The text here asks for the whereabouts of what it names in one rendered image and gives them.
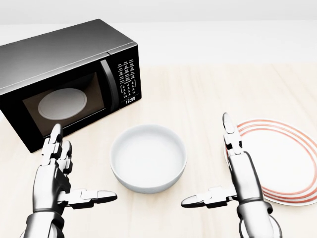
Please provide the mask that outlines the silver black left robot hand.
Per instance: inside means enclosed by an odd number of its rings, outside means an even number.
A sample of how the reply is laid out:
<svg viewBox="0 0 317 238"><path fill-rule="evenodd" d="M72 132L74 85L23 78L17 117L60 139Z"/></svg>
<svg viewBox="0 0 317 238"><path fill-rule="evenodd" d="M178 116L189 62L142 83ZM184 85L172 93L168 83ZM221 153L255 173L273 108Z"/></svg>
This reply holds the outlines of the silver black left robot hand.
<svg viewBox="0 0 317 238"><path fill-rule="evenodd" d="M62 214L65 207L91 208L95 204L117 199L116 193L106 190L71 189L68 175L72 172L72 145L63 141L63 130L57 123L44 141L42 162L33 186L33 211L54 211Z"/></svg>

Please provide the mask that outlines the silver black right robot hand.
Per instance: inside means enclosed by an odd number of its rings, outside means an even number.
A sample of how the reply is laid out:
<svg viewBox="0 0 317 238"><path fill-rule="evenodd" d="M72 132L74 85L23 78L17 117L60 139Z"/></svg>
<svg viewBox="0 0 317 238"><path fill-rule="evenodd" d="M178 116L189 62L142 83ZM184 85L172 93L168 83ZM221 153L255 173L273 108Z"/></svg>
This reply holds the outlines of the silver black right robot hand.
<svg viewBox="0 0 317 238"><path fill-rule="evenodd" d="M242 137L228 113L222 116L224 143L232 185L211 187L208 192L190 196L181 202L184 208L226 206L231 200L249 202L263 199L262 188L250 155L243 150Z"/></svg>

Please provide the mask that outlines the white plate with red rings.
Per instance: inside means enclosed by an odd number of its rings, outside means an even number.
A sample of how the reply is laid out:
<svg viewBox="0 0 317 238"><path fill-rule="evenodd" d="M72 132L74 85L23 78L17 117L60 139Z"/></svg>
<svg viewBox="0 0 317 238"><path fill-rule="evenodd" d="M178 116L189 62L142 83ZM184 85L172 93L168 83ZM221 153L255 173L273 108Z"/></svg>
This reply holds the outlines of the white plate with red rings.
<svg viewBox="0 0 317 238"><path fill-rule="evenodd" d="M289 206L317 203L317 142L284 122L224 120L227 136L251 156L265 199Z"/></svg>

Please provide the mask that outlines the white ceramic bowl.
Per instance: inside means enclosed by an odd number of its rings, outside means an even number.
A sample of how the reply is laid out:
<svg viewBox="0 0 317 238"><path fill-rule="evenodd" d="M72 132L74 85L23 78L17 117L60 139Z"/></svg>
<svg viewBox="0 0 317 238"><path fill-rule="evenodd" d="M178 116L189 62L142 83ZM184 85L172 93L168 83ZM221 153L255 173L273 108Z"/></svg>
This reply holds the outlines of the white ceramic bowl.
<svg viewBox="0 0 317 238"><path fill-rule="evenodd" d="M142 124L121 133L110 150L110 166L127 189L154 194L173 186L187 164L183 140L173 130Z"/></svg>

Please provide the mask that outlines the round glass microwave turntable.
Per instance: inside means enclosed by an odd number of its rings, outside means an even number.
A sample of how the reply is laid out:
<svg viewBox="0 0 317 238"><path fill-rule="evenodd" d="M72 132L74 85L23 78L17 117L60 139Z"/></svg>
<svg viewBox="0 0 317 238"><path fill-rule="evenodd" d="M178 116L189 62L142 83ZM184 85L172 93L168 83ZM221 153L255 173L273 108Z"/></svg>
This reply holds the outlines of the round glass microwave turntable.
<svg viewBox="0 0 317 238"><path fill-rule="evenodd" d="M46 119L63 120L80 113L87 103L84 92L64 88L47 94L38 105L38 112Z"/></svg>

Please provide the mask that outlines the black microwave oven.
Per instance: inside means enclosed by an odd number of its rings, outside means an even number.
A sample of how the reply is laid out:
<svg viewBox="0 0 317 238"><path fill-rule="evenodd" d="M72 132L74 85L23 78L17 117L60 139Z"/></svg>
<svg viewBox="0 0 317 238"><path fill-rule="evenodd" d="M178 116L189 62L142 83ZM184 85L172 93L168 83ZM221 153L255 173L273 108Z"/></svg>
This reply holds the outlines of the black microwave oven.
<svg viewBox="0 0 317 238"><path fill-rule="evenodd" d="M74 88L87 103L50 120L38 112L49 93ZM69 135L142 97L138 44L96 19L0 46L0 111L30 152L56 123Z"/></svg>

